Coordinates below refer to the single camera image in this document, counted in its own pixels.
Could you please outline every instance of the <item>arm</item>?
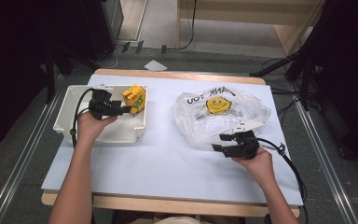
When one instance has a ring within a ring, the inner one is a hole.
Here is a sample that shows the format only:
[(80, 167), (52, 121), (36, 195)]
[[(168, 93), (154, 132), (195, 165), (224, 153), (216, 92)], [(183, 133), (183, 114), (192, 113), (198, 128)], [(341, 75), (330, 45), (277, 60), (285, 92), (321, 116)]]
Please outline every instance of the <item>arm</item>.
[(251, 160), (242, 158), (233, 158), (232, 160), (245, 167), (263, 190), (272, 223), (298, 223), (275, 180), (271, 154), (260, 147), (257, 150), (257, 155)]
[(49, 223), (90, 224), (91, 205), (91, 150), (103, 128), (117, 117), (95, 119), (89, 112), (78, 119), (78, 140), (71, 164), (55, 201)]

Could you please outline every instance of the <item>gray floor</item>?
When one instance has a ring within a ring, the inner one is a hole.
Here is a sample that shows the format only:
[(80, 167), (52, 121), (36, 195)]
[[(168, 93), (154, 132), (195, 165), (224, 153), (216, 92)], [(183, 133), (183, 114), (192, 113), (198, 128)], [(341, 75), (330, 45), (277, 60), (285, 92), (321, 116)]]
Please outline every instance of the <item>gray floor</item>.
[[(118, 53), (117, 57), (117, 68), (144, 69), (145, 64), (155, 59), (163, 62), (171, 71), (225, 73), (232, 76), (242, 76), (244, 73), (258, 71), (261, 64), (268, 59), (183, 51), (161, 55), (157, 50), (152, 49), (145, 49), (140, 54), (134, 54), (133, 49), (131, 49), (126, 53)], [(65, 86), (86, 84), (93, 73), (92, 70), (75, 61), (74, 65), (76, 69), (70, 77), (65, 78)], [(284, 69), (282, 68), (275, 74), (283, 72)], [(268, 75), (265, 79), (271, 87), (287, 89), (287, 83), (282, 79), (282, 75)], [(38, 116), (42, 112), (45, 106), (45, 98), (46, 91), (42, 91), (35, 97), (28, 110), (24, 112), (6, 139), (0, 144), (0, 188), (6, 182)], [(281, 109), (289, 105), (292, 97), (274, 95), (274, 99), (277, 109)], [(40, 186), (62, 140), (62, 136), (52, 130), (60, 105), (61, 101), (58, 102), (58, 106), (49, 119), (2, 223), (47, 223), (48, 221), (50, 207), (43, 205), (40, 201), (42, 195)], [(338, 152), (337, 142), (326, 125), (324, 117), (315, 109), (312, 109), (310, 113), (358, 217), (358, 161), (342, 159)], [(290, 148), (292, 160), (308, 188), (309, 196), (306, 200), (306, 206), (309, 212), (309, 223), (344, 223), (295, 107), (291, 107), (287, 112), (282, 129)], [(111, 212), (97, 209), (95, 216), (98, 223), (109, 223)], [(261, 218), (248, 218), (247, 220), (248, 223), (263, 223)], [(303, 212), (301, 212), (300, 220), (302, 223), (305, 222)]]
[[(137, 7), (137, 4), (131, 2), (126, 4)], [(161, 49), (162, 45), (167, 45), (168, 48), (176, 46), (176, 10), (177, 0), (149, 0), (138, 38), (139, 41), (144, 41), (144, 47)], [(132, 12), (127, 20), (132, 21), (131, 15)], [(127, 27), (126, 30), (135, 31), (137, 24), (134, 23), (132, 28)], [(191, 39), (191, 20), (181, 20), (180, 26), (180, 47), (184, 47)], [(285, 56), (273, 24), (248, 22), (195, 20), (194, 38), (186, 50), (270, 58)]]

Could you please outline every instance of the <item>wooden table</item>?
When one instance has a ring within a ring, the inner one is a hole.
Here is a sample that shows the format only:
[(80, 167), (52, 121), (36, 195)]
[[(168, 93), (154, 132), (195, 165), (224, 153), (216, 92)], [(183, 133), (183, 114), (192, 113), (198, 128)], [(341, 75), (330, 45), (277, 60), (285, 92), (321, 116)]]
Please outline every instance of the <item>wooden table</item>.
[[(150, 72), (135, 70), (113, 70), (99, 69), (96, 75), (122, 75), (126, 77), (155, 77), (155, 78), (174, 78), (189, 80), (208, 80), (219, 82), (235, 82), (265, 85), (265, 81), (258, 77), (224, 77), (195, 73), (179, 72)], [(42, 195), (42, 203), (53, 205), (58, 192), (45, 190)], [(183, 201), (175, 199), (156, 199), (142, 197), (121, 197), (117, 195), (94, 194), (93, 207), (118, 210), (178, 213), (178, 214), (197, 214), (197, 215), (216, 215), (230, 217), (264, 217), (269, 211), (265, 204), (249, 203), (220, 203), (220, 202), (200, 202)], [(299, 216), (298, 207), (291, 207), (296, 217)]]
[[(177, 0), (177, 48), (181, 19), (192, 19), (194, 2)], [(323, 5), (324, 0), (198, 0), (195, 19), (273, 24), (284, 53), (290, 55), (319, 19)]]

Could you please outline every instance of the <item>yellow block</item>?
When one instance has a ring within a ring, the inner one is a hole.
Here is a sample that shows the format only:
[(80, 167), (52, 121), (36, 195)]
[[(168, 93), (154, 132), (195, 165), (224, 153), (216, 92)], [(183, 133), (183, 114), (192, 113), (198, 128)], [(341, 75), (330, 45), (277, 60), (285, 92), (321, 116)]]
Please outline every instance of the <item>yellow block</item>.
[(123, 98), (126, 105), (132, 106), (133, 116), (145, 108), (145, 90), (136, 84), (123, 91)]

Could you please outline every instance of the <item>white plastic container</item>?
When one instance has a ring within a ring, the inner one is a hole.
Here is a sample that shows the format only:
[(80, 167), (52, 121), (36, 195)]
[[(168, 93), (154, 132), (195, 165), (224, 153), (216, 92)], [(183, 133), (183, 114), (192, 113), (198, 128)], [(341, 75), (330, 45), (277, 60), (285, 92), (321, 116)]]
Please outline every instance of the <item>white plastic container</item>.
[[(139, 85), (145, 90), (145, 109), (133, 117), (130, 114), (123, 114), (123, 116), (117, 116), (117, 120), (109, 124), (104, 128), (101, 135), (97, 138), (98, 142), (105, 143), (133, 143), (142, 134), (145, 133), (145, 118), (147, 109), (147, 87)], [(105, 89), (112, 93), (111, 101), (119, 100), (123, 101), (122, 92), (131, 86), (107, 86)], [(93, 88), (92, 86), (69, 86), (66, 91), (65, 97), (62, 102), (62, 106), (58, 117), (54, 123), (54, 131), (57, 133), (63, 133), (64, 139), (72, 142), (72, 136), (69, 134), (72, 129), (75, 110), (81, 95), (87, 89)], [(89, 106), (92, 92), (88, 92), (80, 105), (79, 111)]]

